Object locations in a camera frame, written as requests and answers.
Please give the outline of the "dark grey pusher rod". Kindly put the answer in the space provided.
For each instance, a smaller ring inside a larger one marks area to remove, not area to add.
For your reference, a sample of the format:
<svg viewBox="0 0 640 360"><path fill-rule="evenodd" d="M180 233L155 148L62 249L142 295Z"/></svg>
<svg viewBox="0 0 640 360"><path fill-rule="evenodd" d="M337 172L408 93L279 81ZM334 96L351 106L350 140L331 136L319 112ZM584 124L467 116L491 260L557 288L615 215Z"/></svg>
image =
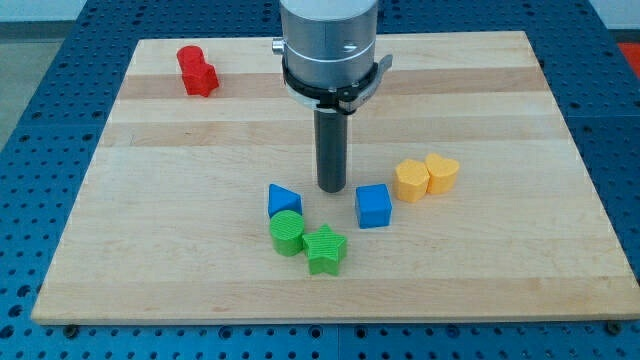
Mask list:
<svg viewBox="0 0 640 360"><path fill-rule="evenodd" d="M346 184L348 117L340 113L314 112L318 186L336 193Z"/></svg>

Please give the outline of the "black clamp ring mount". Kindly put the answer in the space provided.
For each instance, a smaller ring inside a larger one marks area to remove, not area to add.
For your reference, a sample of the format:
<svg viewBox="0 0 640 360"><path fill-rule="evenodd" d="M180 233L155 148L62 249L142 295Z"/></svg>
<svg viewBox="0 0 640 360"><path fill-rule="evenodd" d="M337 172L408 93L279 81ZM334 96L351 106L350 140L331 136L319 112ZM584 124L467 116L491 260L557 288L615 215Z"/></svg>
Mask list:
<svg viewBox="0 0 640 360"><path fill-rule="evenodd" d="M351 85L338 88L314 87L302 82L282 62L283 80L289 95L299 104L313 111L351 115L368 102L392 67L393 55L387 54L374 62L370 71Z"/></svg>

